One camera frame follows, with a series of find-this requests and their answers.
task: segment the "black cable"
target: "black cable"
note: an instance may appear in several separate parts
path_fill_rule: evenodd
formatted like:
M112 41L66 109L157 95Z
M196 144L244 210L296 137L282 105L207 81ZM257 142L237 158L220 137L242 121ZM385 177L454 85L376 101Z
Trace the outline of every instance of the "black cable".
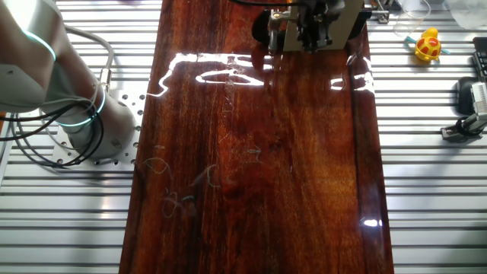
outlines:
M29 133L26 133L25 135L14 135L12 137L0 138L0 142L15 141L18 139L23 139L25 137L29 137L29 136L32 136L34 134L37 134L37 133L43 131L46 127L50 126L52 123L54 123L54 121L56 121L56 119L58 119L62 114L64 114L64 113L56 114L53 118L51 118L49 121L47 121L47 123L42 125L39 129L36 129L36 130L29 132Z
M252 2L252 1L244 1L244 0L229 0L235 4L239 5L249 5L249 6L257 6L257 7L297 7L297 6L306 6L303 2L293 2L293 3L262 3L262 2Z
M41 162L41 161L38 161L34 158L32 158L25 150L24 148L22 148L21 146L21 143L18 139L15 140L17 146L19 147L19 149L25 154L26 157L28 157L32 162L38 164L38 165L41 165L41 166L44 166L44 167L70 167L70 166L73 166L73 165L77 165L77 164L80 164L82 163L83 161L86 161L91 155L93 155L93 153L100 147L101 145L101 142L103 141L103 137L104 137L104 126L103 126L103 121L100 117L100 115L98 113L94 114L94 117L96 119L98 119L98 122L100 123L100 138L98 140L98 143L94 146L94 148L91 150L90 153L87 154L89 148L90 148L90 145L89 144L92 144L94 139L95 139L95 134L93 133L91 135L91 139L90 139L90 142L89 144L86 146L86 148L80 153L79 156L77 156L76 158L74 158L73 160L69 161L68 163L65 163L65 164L60 164L60 163L56 163L54 161L51 161L50 159L47 159L45 157L43 157L39 152L37 152L34 148L32 148L32 146L30 145L30 143L28 142L27 138L23 138L24 139L24 142L26 143L27 147L37 156L39 156L40 158L42 158L45 162ZM24 134L24 130L22 129L22 125L21 123L19 122L18 123L18 128L19 128L19 132L21 133L22 136L26 136L27 134ZM16 133L15 133L15 129L11 123L11 131L12 131L12 135L13 136L16 136Z
M66 107L62 107L62 108L60 108L58 110L54 110L53 112L46 113L46 114L41 115L41 116L36 116L36 117L23 117L23 118L0 117L0 120L2 120L2 121L8 121L8 122L31 122L31 121L38 121L40 119L45 119L45 118L54 116L54 115L59 114L59 113L64 114L68 110L70 110L71 108L76 107L76 106L81 106L82 104L86 104L86 102L78 102L78 103L75 103L75 104L70 104L70 105L68 105Z

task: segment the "reddish-brown wood grain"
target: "reddish-brown wood grain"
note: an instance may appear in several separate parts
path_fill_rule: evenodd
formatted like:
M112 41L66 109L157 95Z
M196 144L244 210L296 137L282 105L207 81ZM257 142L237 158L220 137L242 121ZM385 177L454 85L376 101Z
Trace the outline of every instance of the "reddish-brown wood grain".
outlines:
M120 273L393 273L367 50L271 58L260 10L163 2Z

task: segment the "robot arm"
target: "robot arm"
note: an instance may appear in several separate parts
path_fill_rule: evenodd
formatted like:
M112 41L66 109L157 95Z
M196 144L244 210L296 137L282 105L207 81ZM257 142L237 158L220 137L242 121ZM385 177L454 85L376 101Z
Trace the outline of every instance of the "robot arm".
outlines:
M54 65L51 52L42 43L26 35L33 35L29 31L33 27L29 27L24 18L26 14L22 13L25 4L0 0L0 110L5 112L27 112L44 103ZM8 5L26 25L24 30L14 19Z
M96 149L92 158L104 159L132 141L131 111L108 94L107 86L76 53L53 0L0 0L0 37L0 111L21 113L40 107L52 113L76 100L90 101L99 125L81 106L56 120L74 148L81 153L91 136L103 136L98 138L103 139L101 145L89 145ZM102 78L108 82L109 77L109 69L104 69Z

